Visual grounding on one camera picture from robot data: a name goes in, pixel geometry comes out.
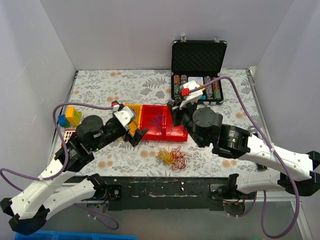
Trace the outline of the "red double plastic bin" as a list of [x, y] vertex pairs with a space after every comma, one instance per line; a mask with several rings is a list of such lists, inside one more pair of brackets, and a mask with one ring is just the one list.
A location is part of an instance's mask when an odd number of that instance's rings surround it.
[[148, 129], [143, 140], [160, 142], [186, 142], [188, 133], [182, 126], [173, 126], [167, 105], [142, 106], [140, 129]]

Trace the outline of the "yellow plastic bin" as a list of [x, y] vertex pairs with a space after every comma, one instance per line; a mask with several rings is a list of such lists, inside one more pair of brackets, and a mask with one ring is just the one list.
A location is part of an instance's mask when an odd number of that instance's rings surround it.
[[134, 138], [140, 139], [140, 120], [142, 116], [141, 104], [124, 104], [114, 112], [114, 116], [119, 120], [121, 125], [127, 130], [127, 134], [123, 139], [128, 141]]

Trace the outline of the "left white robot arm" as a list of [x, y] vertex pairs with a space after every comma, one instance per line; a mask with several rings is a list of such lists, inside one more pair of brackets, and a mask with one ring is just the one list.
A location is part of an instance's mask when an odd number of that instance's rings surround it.
[[95, 173], [85, 176], [80, 183], [57, 192], [61, 185], [94, 160], [94, 153], [120, 137], [135, 147], [147, 129], [129, 130], [116, 118], [106, 123], [97, 115], [89, 115], [72, 133], [66, 147], [61, 147], [39, 180], [12, 198], [0, 202], [2, 211], [9, 215], [11, 229], [19, 234], [30, 235], [41, 229], [48, 219], [61, 210], [86, 199], [102, 200], [112, 192], [103, 178]]

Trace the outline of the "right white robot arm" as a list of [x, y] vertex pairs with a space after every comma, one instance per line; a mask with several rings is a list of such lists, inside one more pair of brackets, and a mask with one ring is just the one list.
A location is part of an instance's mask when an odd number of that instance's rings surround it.
[[265, 166], [255, 174], [233, 173], [226, 185], [212, 191], [216, 199], [237, 199], [257, 191], [285, 190], [299, 196], [312, 196], [320, 189], [320, 175], [314, 170], [320, 164], [315, 151], [301, 154], [281, 147], [269, 149], [267, 143], [249, 131], [223, 124], [223, 116], [209, 107], [198, 108], [182, 101], [167, 103], [175, 127], [182, 126], [199, 148], [212, 147], [212, 153], [226, 159], [237, 159]]

